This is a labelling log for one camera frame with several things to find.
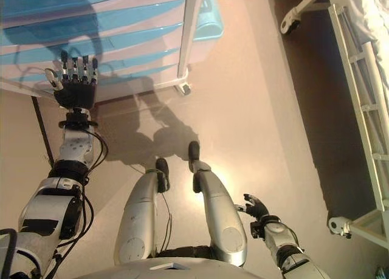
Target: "hospital bed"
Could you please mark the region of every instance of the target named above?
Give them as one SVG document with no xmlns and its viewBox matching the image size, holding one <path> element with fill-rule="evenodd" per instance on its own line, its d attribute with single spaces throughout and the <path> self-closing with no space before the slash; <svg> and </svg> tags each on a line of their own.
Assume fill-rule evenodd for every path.
<svg viewBox="0 0 389 279">
<path fill-rule="evenodd" d="M 366 155 L 376 209 L 351 221 L 329 219 L 332 233 L 360 235 L 389 249 L 389 13 L 388 0 L 302 0 L 281 22 L 283 34 L 301 14 L 327 9 Z"/>
</svg>

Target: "plastic drawer unit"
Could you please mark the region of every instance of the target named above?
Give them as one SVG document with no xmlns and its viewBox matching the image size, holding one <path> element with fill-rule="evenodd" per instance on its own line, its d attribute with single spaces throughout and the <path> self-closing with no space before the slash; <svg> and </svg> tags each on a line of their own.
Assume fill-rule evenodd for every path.
<svg viewBox="0 0 389 279">
<path fill-rule="evenodd" d="M 98 59 L 97 101 L 188 88 L 188 63 L 223 30 L 215 0 L 3 1 L 1 88 L 37 96 L 52 93 L 44 69 L 59 72 L 62 51 L 79 67 Z"/>
</svg>

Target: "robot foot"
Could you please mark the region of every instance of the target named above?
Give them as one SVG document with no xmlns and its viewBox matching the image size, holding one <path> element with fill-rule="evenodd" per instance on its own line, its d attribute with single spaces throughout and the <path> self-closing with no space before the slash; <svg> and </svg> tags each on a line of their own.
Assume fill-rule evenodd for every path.
<svg viewBox="0 0 389 279">
<path fill-rule="evenodd" d="M 170 189 L 169 166 L 166 159 L 158 158 L 156 161 L 156 169 L 159 170 L 157 173 L 158 193 L 166 192 Z"/>
</svg>

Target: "white frame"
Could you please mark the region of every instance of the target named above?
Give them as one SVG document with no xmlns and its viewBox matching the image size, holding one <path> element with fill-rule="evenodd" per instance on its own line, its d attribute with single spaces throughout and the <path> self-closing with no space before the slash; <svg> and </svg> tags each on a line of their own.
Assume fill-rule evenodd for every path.
<svg viewBox="0 0 389 279">
<path fill-rule="evenodd" d="M 302 0 L 299 5 L 292 8 L 281 23 L 281 32 L 289 33 L 291 31 L 289 29 L 290 26 L 292 26 L 294 21 L 301 19 L 302 13 L 326 8 L 326 4 L 318 5 L 315 1 Z M 373 52 L 371 42 L 360 45 L 360 50 L 358 50 L 359 45 L 357 44 L 356 37 L 353 35 L 353 28 L 348 22 L 345 8 L 343 8 L 345 0 L 331 1 L 337 1 L 337 4 L 327 4 L 327 7 L 329 6 L 328 12 L 331 17 L 351 99 L 353 101 L 374 199 L 376 201 L 375 210 L 354 221 L 349 221 L 347 227 L 350 233 L 362 236 L 373 243 L 389 249 L 389 177 L 382 171 L 379 171 L 379 168 L 389 170 L 389 113 L 385 101 L 385 93 L 387 92 L 385 92 L 384 84 L 379 74 L 376 56 Z M 365 62 L 367 68 L 365 78 L 363 78 L 363 73 L 358 66 L 359 61 Z M 361 103 L 360 92 L 358 91 L 361 86 L 370 86 L 375 103 Z M 369 112 L 371 111 L 378 112 L 379 122 L 368 120 L 370 118 Z M 378 138 L 378 130 L 382 132 L 383 140 Z M 387 154 L 373 152 L 373 148 L 377 147 L 381 147 L 383 152 Z M 377 231 L 377 223 L 381 224 L 384 228 L 383 234 L 380 233 L 380 230 Z"/>
</svg>

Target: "white bedsheet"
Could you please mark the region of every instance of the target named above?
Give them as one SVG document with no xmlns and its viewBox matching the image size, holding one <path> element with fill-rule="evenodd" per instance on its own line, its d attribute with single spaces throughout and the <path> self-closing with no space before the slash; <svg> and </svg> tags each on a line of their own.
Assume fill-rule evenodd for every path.
<svg viewBox="0 0 389 279">
<path fill-rule="evenodd" d="M 389 88 L 388 0 L 349 0 L 348 9 L 360 43 L 372 42 L 382 81 Z"/>
</svg>

